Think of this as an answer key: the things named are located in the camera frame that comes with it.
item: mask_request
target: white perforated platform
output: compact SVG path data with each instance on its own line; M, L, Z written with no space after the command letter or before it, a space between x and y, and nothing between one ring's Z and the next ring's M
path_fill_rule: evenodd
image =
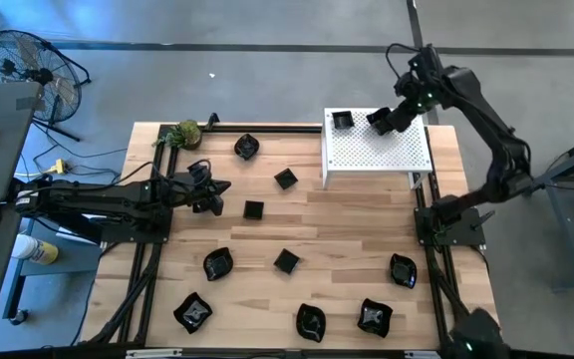
M431 157L422 118L416 117L403 133L392 131L378 136L367 121L367 115L376 110L325 109L322 133L324 188L328 186L332 173L419 173L424 177L431 172ZM335 129L332 113L341 111L352 112L352 128Z

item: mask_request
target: concrete floor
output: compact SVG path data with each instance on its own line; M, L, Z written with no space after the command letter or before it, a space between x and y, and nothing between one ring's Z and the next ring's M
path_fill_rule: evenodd
M417 5L426 42L438 46L574 49L574 0L417 0ZM37 22L39 13L42 21ZM154 5L9 0L0 2L0 28L48 39L111 42L412 42L404 0L161 0ZM134 121L201 121L217 112L226 122L320 122L324 107L395 106L400 101L392 89L395 78L381 54L81 50L66 54L88 67L94 81L84 88L78 113L64 124L85 139L80 144L63 140L81 154L124 147ZM392 56L400 69L408 58ZM488 102L530 144L535 174L574 145L573 57L443 56L442 61L475 71ZM469 186L479 186L490 153L457 110L438 111L438 117L441 124L456 127ZM26 159L47 145L42 134L33 131L24 149ZM84 163L55 152L45 164L57 157ZM115 170L122 163L122 154L85 162ZM531 199L484 208L497 211L484 230L505 340L515 348L574 354L574 290L559 294L550 290L566 273L570 256L548 199L540 192ZM73 339L83 315L82 293L87 294L92 275L33 280L36 283L29 284L22 304L41 314L17 327L0 319L0 350L69 345ZM54 300L59 300L58 309L42 309L57 308Z

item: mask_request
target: small plant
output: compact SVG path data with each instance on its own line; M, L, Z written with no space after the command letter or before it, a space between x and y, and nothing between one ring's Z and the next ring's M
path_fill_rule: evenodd
M187 120L172 126L165 136L160 137L153 146L166 144L172 148L195 150L200 146L202 132L198 123Z

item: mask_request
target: wooden table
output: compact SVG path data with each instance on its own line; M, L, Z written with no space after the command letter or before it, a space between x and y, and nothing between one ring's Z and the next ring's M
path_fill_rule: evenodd
M136 123L124 174L151 161L159 123ZM442 195L467 191L453 127L429 127ZM417 244L413 220L416 197L407 176L338 176L322 190L320 135L252 134L260 152L249 162L233 153L241 134L205 134L195 152L182 151L176 170L208 158L213 177L231 180L222 196L222 216L174 211L169 242L163 247L146 345L201 348L435 349L437 331L425 254ZM282 190L274 175L289 168L298 183ZM142 171L134 180L145 180ZM242 217L246 200L265 202L263 219ZM208 282L202 261L227 246L234 258L228 276ZM273 262L282 248L302 258L291 276ZM135 246L124 243L104 256L94 284L82 339L99 332L126 295ZM391 283L389 261L396 252L419 268L413 290ZM479 254L454 247L459 291L469 307L496 316L488 275ZM214 314L189 335L172 311L191 292ZM362 301L370 298L394 310L389 336L382 339L356 324ZM321 343L301 338L295 315L302 303L320 307L327 317ZM452 322L446 305L447 322ZM134 337L141 299L133 315Z

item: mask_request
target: fan guard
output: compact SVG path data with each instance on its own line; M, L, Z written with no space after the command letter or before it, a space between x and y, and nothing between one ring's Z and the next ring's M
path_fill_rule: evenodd
M69 58L33 34L0 31L0 83L22 81L35 81L44 88L45 107L35 111L37 120L66 121L81 105L82 83Z

